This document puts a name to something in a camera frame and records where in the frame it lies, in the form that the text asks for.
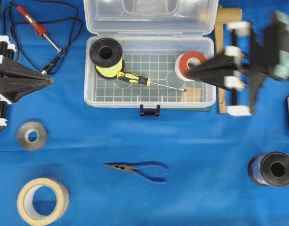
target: wire spool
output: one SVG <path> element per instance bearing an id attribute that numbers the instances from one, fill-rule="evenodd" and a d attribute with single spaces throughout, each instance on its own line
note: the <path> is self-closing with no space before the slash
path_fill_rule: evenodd
<path id="1" fill-rule="evenodd" d="M 176 75 L 183 81 L 193 81 L 186 77 L 186 74 L 190 71 L 188 64 L 193 64 L 194 66 L 198 66 L 204 62 L 206 62 L 206 57 L 197 51 L 190 51 L 180 55 L 175 63 L 175 72 Z"/>
<path id="2" fill-rule="evenodd" d="M 56 196 L 56 206 L 48 215 L 39 214 L 33 206 L 35 192 L 43 186 L 49 187 Z M 45 226 L 61 218 L 69 205 L 69 193 L 61 182 L 51 178 L 38 178 L 29 181 L 20 191 L 17 198 L 17 210 L 21 218 L 32 226 Z"/>
<path id="3" fill-rule="evenodd" d="M 256 185 L 286 187 L 289 185 L 289 156 L 281 152 L 257 155 L 248 164 L 248 174 Z"/>
<path id="4" fill-rule="evenodd" d="M 121 45 L 111 38 L 95 41 L 90 49 L 90 58 L 98 75 L 104 79 L 116 78 L 124 67 Z"/>

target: red soldering iron handle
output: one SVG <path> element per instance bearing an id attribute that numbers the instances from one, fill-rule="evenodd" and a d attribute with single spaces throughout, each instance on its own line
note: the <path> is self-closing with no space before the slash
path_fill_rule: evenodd
<path id="1" fill-rule="evenodd" d="M 48 34 L 47 29 L 43 26 L 38 24 L 36 20 L 33 19 L 33 17 L 28 13 L 28 11 L 23 6 L 18 6 L 17 11 L 26 19 L 28 23 L 30 23 L 33 28 L 35 29 L 35 32 L 39 36 L 43 36 L 43 34 Z"/>

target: yellow screwdriver handle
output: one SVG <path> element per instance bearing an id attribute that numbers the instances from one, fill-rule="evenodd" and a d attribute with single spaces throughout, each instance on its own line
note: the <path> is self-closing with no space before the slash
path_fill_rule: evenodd
<path id="1" fill-rule="evenodd" d="M 139 83 L 139 84 L 143 84 L 146 86 L 150 85 L 151 82 L 151 78 L 145 78 L 142 76 L 138 76 L 136 74 L 132 74 L 132 73 L 124 73 L 124 72 L 119 72 L 117 74 L 117 78 L 119 80 L 125 81 L 125 82 L 129 82 L 129 83 Z"/>

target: yellow wire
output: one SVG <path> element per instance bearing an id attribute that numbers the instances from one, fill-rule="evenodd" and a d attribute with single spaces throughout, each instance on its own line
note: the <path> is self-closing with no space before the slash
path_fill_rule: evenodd
<path id="1" fill-rule="evenodd" d="M 97 71 L 99 71 L 99 73 L 101 73 L 103 76 L 107 78 L 114 78 L 122 70 L 122 66 L 123 66 L 123 58 L 121 57 L 120 61 L 113 67 L 108 68 L 98 66 L 95 67 Z"/>

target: clear plastic storage box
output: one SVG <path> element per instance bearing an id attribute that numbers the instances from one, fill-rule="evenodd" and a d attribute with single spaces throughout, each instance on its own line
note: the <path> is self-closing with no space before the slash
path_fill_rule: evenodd
<path id="1" fill-rule="evenodd" d="M 175 72 L 180 54 L 195 50 L 207 58 L 214 43 L 203 37 L 215 24 L 218 0 L 84 0 L 89 38 L 86 52 L 84 99 L 94 107 L 205 108 L 216 100 L 215 87 L 182 81 Z M 92 44 L 102 38 L 117 40 L 123 49 L 124 71 L 150 77 L 150 87 L 105 80 L 90 59 Z"/>

